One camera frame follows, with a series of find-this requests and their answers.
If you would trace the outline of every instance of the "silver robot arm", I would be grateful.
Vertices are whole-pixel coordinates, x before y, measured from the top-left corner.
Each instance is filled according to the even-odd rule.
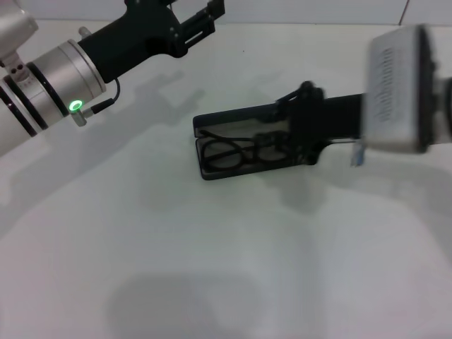
[[[126,0],[118,20],[82,40],[69,40],[27,64],[17,49],[37,30],[33,17],[16,0],[0,2],[0,157],[71,115],[79,126],[112,105],[108,99],[82,110],[106,91],[105,83],[157,54],[183,57],[189,48],[215,32],[225,13],[224,0],[180,23],[168,6],[175,0]]]

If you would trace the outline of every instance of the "metal cylinder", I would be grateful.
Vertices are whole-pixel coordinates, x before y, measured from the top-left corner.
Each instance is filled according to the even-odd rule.
[[[73,40],[26,67],[30,76],[24,81],[9,76],[0,81],[0,156],[67,117],[71,103],[87,104],[106,91],[94,64]]]

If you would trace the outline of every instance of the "white table surface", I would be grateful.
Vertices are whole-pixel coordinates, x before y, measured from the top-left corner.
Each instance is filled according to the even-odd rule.
[[[41,22],[24,59],[82,24],[102,26]],[[392,29],[219,26],[186,58],[123,76],[86,128],[67,119],[1,158],[0,338],[450,338],[452,146],[198,173],[194,116],[305,80],[360,93],[367,43]],[[434,36],[451,75],[452,29]]]

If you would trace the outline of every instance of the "white wall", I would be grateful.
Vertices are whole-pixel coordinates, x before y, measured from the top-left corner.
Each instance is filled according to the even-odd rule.
[[[112,20],[124,0],[21,0],[37,18]],[[197,12],[206,0],[179,0],[178,16]],[[396,24],[406,0],[226,0],[228,23],[377,23]]]
[[[452,1],[411,0],[403,23],[452,25]]]

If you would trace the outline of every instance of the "green indicator light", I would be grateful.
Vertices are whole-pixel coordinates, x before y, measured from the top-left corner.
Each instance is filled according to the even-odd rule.
[[[69,109],[74,112],[77,109],[80,109],[83,106],[83,101],[81,100],[74,100],[73,102],[71,102],[71,104],[69,105]]]

